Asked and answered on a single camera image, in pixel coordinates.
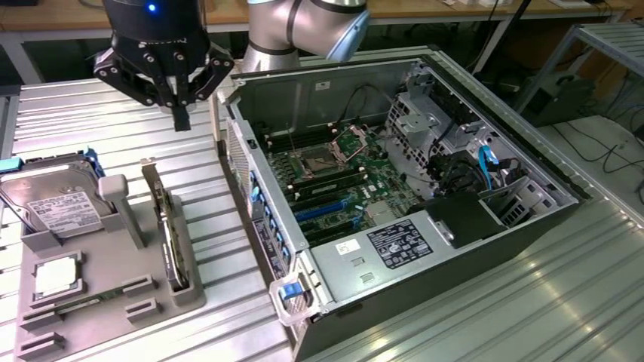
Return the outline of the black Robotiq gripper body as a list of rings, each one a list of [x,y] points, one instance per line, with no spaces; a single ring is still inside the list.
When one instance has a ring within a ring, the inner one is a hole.
[[[150,66],[164,76],[176,76],[176,56],[186,73],[201,68],[210,42],[202,24],[201,1],[104,1],[113,30],[112,49],[141,74]]]

